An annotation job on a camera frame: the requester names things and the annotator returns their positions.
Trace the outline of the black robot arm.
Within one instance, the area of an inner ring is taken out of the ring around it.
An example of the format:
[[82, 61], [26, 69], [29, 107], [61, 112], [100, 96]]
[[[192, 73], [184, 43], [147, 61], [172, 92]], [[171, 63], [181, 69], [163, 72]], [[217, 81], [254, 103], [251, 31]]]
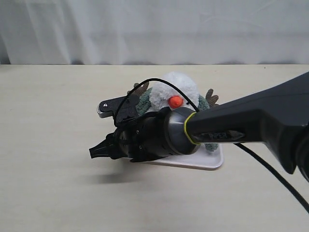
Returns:
[[101, 118], [116, 130], [90, 148], [91, 158], [129, 158], [146, 162], [190, 155], [201, 144], [262, 142], [284, 170], [309, 176], [309, 75], [206, 110], [164, 107], [139, 115], [138, 97], [103, 101]]

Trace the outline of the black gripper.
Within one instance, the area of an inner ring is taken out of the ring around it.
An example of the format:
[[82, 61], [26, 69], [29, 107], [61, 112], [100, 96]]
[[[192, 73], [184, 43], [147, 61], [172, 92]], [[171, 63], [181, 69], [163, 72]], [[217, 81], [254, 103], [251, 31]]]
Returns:
[[131, 162], [166, 158], [169, 150], [163, 132], [164, 118], [161, 113], [146, 113], [118, 123], [114, 133], [89, 149], [90, 158], [129, 158]]

